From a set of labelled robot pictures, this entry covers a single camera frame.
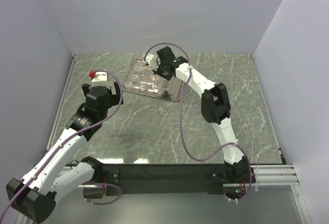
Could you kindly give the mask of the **clear glass two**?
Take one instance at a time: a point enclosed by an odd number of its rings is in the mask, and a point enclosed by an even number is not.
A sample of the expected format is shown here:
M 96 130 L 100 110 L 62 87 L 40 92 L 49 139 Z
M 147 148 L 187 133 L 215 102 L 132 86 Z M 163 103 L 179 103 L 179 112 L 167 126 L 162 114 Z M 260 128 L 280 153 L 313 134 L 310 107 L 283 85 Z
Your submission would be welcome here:
M 159 89 L 162 84 L 162 78 L 156 74 L 151 75 L 151 87 L 153 89 Z

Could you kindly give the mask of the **clear glass six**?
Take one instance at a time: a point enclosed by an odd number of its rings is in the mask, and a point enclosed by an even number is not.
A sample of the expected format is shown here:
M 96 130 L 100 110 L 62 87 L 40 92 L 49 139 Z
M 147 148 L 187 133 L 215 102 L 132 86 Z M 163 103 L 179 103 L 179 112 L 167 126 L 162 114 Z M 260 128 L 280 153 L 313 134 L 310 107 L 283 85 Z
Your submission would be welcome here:
M 152 84 L 152 89 L 154 93 L 162 93 L 162 84 Z

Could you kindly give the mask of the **clear glass seven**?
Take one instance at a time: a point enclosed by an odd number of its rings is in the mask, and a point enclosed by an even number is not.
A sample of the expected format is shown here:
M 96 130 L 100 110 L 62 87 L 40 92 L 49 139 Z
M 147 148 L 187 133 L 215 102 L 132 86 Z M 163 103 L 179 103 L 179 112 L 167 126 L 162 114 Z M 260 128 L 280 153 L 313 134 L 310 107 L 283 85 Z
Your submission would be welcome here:
M 168 91 L 165 89 L 158 89 L 158 96 L 161 99 L 165 99 L 165 100 L 170 100 L 171 96 L 169 95 Z

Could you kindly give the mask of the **clear glass one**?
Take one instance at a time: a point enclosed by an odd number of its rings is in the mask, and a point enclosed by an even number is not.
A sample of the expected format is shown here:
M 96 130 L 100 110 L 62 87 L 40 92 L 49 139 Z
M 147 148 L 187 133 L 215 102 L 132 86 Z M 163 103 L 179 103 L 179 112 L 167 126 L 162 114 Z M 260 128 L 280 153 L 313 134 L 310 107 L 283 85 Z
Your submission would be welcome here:
M 144 62 L 143 60 L 136 59 L 134 61 L 135 71 L 137 74 L 142 74 L 144 70 Z

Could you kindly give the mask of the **clear glass five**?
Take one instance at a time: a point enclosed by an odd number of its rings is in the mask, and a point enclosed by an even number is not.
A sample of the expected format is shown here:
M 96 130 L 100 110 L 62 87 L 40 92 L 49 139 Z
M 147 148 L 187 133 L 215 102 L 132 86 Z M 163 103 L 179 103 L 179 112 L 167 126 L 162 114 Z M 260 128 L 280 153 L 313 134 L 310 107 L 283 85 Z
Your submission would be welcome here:
M 147 89 L 148 89 L 148 87 L 147 87 L 146 81 L 144 81 L 144 80 L 139 81 L 139 91 L 145 92 L 145 91 L 147 91 Z

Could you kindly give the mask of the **clear glass three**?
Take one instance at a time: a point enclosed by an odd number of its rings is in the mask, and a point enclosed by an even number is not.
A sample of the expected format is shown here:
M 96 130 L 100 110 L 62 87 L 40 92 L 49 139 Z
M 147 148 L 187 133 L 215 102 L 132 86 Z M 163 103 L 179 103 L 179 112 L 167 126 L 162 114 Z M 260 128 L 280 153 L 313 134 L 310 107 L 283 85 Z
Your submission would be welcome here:
M 130 74 L 132 80 L 138 79 L 139 76 L 141 75 L 141 74 L 137 74 L 137 73 L 136 73 L 136 71 L 135 71 L 135 66 L 132 66 L 132 67 L 129 69 L 129 74 Z

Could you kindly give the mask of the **clear glass four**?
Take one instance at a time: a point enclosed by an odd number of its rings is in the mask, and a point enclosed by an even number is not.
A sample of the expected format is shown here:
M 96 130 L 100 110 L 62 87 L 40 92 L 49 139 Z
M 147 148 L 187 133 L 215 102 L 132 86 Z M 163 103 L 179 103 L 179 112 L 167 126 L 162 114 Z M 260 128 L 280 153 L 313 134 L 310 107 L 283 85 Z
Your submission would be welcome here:
M 126 90 L 131 90 L 134 87 L 134 81 L 132 80 L 131 76 L 125 77 L 123 87 Z

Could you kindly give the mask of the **clear glass eight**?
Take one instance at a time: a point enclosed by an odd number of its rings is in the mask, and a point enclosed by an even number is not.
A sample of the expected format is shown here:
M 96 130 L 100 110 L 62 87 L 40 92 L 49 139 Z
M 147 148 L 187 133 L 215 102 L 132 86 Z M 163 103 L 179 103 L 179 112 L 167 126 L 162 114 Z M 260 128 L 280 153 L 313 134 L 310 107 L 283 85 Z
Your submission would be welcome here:
M 154 76 L 153 69 L 150 66 L 142 66 L 142 73 L 147 79 L 151 79 Z

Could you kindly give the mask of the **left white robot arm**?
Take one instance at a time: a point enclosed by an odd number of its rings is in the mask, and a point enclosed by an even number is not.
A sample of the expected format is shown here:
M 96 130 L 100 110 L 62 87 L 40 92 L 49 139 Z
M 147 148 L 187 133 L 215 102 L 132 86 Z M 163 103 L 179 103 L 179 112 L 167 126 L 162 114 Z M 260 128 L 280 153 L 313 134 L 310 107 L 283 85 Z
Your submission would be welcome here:
M 92 183 L 105 188 L 104 165 L 93 157 L 83 158 L 78 165 L 60 175 L 70 158 L 84 146 L 110 116 L 111 107 L 123 104 L 122 87 L 115 91 L 106 86 L 82 86 L 85 102 L 69 119 L 61 136 L 41 161 L 21 179 L 12 178 L 6 185 L 9 205 L 33 223 L 44 222 L 56 204 L 79 185 Z

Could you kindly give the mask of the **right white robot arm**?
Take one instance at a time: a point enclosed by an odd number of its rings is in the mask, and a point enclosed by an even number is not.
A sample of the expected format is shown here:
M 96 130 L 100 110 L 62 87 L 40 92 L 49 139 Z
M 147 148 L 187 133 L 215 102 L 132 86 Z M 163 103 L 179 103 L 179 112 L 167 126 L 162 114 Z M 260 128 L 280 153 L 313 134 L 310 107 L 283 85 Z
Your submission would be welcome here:
M 238 145 L 238 139 L 232 128 L 231 104 L 226 86 L 223 83 L 215 83 L 198 72 L 191 65 L 190 59 L 184 50 L 182 50 L 182 53 L 185 55 L 184 57 L 176 57 L 170 48 L 170 46 L 178 49 L 181 49 L 181 47 L 172 43 L 161 43 L 159 45 L 164 45 L 164 48 L 156 52 L 158 60 L 156 60 L 154 73 L 166 80 L 175 77 L 183 81 L 185 84 L 182 91 L 183 96 L 188 86 L 200 96 L 202 117 L 213 127 L 221 145 L 206 158 L 196 158 L 189 152 L 183 134 L 183 101 L 181 101 L 179 129 L 186 154 L 194 161 L 204 162 L 213 158 L 219 151 L 223 151 L 228 180 L 231 182 L 241 182 L 242 178 L 245 178 L 252 183 L 250 161 L 246 153 Z

